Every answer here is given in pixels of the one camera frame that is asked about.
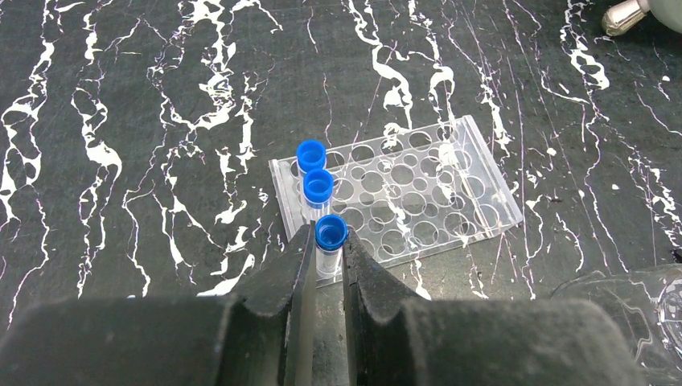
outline vial with blue cap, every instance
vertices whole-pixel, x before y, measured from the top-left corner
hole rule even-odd
[[[303,196],[306,202],[303,215],[306,222],[328,215],[331,210],[331,192],[334,177],[324,169],[314,169],[303,177]]]
[[[298,176],[303,179],[311,170],[324,169],[327,165],[327,150],[320,141],[305,140],[296,149],[296,163]]]
[[[337,215],[326,215],[315,224],[315,266],[318,278],[328,279],[341,270],[343,242],[348,237],[346,221]]]

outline blue cap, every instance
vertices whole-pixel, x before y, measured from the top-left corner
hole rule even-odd
[[[313,169],[322,169],[327,163],[327,151],[320,141],[308,139],[298,145],[296,160],[298,167],[306,173]]]
[[[334,177],[324,169],[314,169],[303,177],[303,195],[312,203],[325,203],[334,190]]]
[[[325,251],[335,251],[341,248],[348,237],[346,221],[337,215],[326,215],[315,225],[315,241]]]

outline black marble surface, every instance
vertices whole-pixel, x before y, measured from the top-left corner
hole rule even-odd
[[[286,240],[268,160],[466,114],[525,222],[392,269],[420,294],[672,262],[680,36],[609,39],[613,3],[0,0],[0,330],[46,299],[227,293]],[[343,345],[337,290],[316,352]]]

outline black object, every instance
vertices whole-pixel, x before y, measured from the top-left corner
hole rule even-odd
[[[618,327],[581,301],[436,301],[343,246],[351,386],[643,386]]]
[[[219,298],[69,300],[28,310],[0,384],[310,384],[314,226]]]

